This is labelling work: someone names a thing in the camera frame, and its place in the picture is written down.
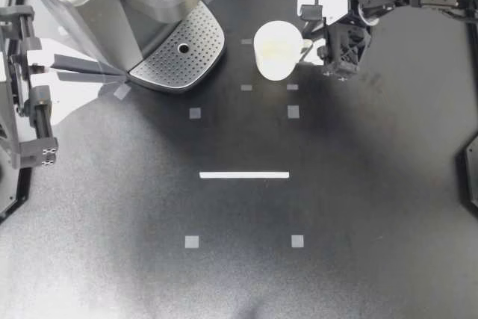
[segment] white tape strip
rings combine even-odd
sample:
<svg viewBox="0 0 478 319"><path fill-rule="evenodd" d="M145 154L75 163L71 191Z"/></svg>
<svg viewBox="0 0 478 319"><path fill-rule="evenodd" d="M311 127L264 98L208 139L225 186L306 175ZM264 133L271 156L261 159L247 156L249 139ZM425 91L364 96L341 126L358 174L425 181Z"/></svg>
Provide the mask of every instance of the white tape strip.
<svg viewBox="0 0 478 319"><path fill-rule="evenodd" d="M200 172L201 179L288 179L289 172Z"/></svg>

